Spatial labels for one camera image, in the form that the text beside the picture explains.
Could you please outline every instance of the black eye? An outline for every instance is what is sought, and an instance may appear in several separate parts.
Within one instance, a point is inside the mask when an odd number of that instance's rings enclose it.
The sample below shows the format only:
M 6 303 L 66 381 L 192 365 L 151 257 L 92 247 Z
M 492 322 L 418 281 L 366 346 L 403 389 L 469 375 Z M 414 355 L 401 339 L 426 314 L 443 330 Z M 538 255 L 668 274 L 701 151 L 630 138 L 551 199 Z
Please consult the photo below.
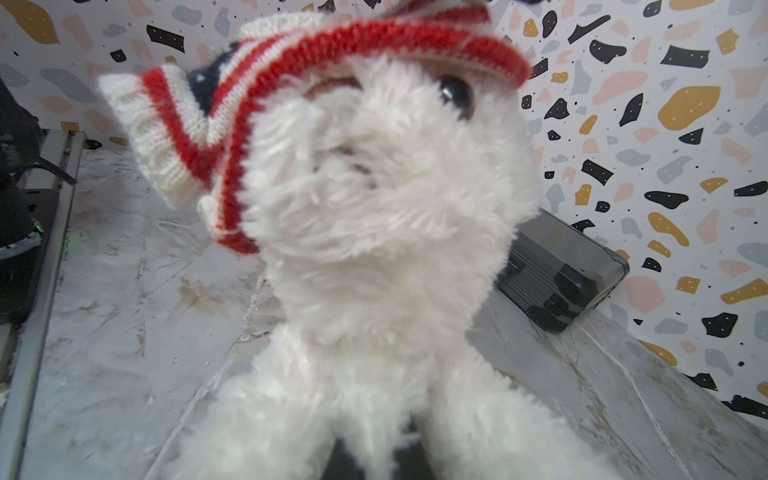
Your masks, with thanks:
M 469 120 L 475 113 L 475 99 L 472 96 L 472 89 L 467 82 L 453 75 L 443 75 L 440 77 L 440 96 L 447 104 L 451 103 L 458 108 L 461 114 L 458 116 L 462 120 Z

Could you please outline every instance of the dark gray device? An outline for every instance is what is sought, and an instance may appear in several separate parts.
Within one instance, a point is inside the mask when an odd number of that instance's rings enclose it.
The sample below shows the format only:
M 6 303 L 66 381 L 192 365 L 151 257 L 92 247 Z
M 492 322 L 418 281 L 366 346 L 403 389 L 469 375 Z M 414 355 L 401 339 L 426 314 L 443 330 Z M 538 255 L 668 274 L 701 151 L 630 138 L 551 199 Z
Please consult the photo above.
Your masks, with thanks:
M 618 253 L 542 210 L 520 226 L 496 286 L 542 329 L 559 333 L 627 273 Z

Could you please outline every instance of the stuffed animal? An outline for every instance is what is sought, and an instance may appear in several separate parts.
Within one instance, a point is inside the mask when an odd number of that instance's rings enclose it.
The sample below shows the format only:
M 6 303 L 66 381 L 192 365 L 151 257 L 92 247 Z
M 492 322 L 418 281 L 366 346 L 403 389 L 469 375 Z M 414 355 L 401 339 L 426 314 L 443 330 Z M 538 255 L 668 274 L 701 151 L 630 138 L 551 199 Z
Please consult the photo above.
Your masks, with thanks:
M 414 441 L 443 480 L 617 478 L 465 332 L 540 187 L 485 3 L 261 18 L 212 65 L 100 87 L 142 172 L 259 253 L 287 322 L 182 442 L 178 480 L 319 478 L 337 439 L 368 480 Z

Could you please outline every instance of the terrazzo wallpaper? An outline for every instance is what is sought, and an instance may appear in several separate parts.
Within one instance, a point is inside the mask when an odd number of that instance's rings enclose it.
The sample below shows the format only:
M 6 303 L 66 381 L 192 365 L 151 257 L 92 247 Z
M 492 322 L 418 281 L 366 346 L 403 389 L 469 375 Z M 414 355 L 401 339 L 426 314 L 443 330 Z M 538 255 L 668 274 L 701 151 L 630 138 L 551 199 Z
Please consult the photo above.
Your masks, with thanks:
M 258 16 L 395 0 L 36 2 L 0 0 L 0 78 L 43 127 L 124 148 L 97 75 L 196 68 Z M 548 209 L 631 264 L 598 309 L 768 428 L 766 0 L 490 6 L 535 65 L 521 110 Z
M 598 309 L 768 428 L 768 5 L 508 4 L 545 205 L 626 258 Z

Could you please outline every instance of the plush toy leg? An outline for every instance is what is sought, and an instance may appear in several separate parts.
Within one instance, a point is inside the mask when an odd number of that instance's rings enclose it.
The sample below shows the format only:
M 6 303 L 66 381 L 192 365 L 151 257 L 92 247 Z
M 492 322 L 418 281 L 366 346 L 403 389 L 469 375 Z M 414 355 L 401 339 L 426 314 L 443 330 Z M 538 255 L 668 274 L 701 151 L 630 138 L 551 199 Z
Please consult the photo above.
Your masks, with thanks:
M 173 480 L 319 478 L 333 447 L 323 392 L 306 348 L 281 327 L 254 370 L 223 385 L 203 421 L 182 441 Z
M 469 344 L 448 360 L 430 401 L 421 429 L 441 480 L 619 479 L 563 419 L 510 389 Z

